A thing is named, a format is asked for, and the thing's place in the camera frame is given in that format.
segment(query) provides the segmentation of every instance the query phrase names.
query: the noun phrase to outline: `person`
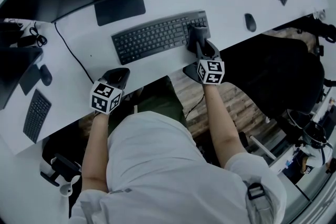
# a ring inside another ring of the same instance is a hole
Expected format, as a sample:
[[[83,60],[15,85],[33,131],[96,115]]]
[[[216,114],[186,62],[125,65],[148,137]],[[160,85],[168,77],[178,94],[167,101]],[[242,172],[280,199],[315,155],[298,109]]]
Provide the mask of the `person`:
[[[274,221],[267,223],[281,223],[284,186],[262,157],[245,151],[217,87],[203,89],[221,168],[206,163],[169,78],[162,78],[144,87],[137,113],[122,112],[121,104],[110,122],[95,117],[70,224],[250,223],[247,183],[254,180],[272,200],[266,210]]]
[[[336,170],[336,159],[332,157],[333,147],[327,141],[324,148],[314,148],[311,145],[300,145],[300,150],[307,156],[302,159],[302,174],[309,174],[313,167],[320,168],[323,165],[327,173],[334,173]]]

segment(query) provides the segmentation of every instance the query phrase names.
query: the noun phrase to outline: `trouser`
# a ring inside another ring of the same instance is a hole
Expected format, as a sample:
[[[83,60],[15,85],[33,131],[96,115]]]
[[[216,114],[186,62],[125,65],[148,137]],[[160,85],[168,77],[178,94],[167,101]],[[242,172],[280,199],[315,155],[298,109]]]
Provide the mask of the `trouser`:
[[[110,115],[109,134],[130,114],[134,105],[138,105],[138,113],[153,111],[170,117],[185,127],[186,119],[183,106],[176,96],[174,87],[168,76],[156,80],[144,87],[136,103],[123,101]]]

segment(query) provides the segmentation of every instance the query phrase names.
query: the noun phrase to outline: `computer mouse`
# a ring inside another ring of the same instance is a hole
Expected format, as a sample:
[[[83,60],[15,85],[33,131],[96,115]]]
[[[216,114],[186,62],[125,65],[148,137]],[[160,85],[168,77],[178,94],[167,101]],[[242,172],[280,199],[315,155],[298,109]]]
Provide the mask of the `computer mouse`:
[[[46,65],[40,68],[41,81],[45,86],[49,86],[52,82],[52,75]]]
[[[254,32],[255,30],[257,30],[256,21],[250,13],[245,14],[245,23],[249,31]]]

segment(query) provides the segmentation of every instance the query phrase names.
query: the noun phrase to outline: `black chair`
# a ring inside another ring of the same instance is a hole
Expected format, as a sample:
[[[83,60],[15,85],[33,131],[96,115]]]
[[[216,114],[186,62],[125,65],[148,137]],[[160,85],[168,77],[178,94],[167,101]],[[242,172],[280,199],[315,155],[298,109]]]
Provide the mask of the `black chair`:
[[[221,51],[223,82],[244,91],[270,119],[277,120],[291,142],[301,130],[282,117],[286,110],[308,115],[321,100],[324,69],[301,40],[258,35]]]

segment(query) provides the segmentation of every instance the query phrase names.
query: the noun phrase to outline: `floor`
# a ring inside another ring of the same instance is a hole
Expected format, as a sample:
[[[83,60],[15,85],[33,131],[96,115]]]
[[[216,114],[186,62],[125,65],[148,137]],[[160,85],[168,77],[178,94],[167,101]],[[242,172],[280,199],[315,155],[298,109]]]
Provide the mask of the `floor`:
[[[309,33],[297,33],[296,29],[289,28],[283,31],[270,30],[267,35],[283,38],[294,38],[303,40],[311,51],[315,45],[315,36]],[[188,78],[182,70],[169,75],[174,85],[176,94],[183,105],[184,114],[187,115],[190,109],[202,98],[202,86]],[[238,87],[223,83],[219,87],[230,116],[235,122],[239,132],[245,132],[249,137],[253,135],[261,142],[270,138],[279,131],[274,120],[269,124],[265,122],[265,115],[257,108],[253,101]],[[187,117],[187,126],[195,138],[208,130],[205,100],[195,108]]]

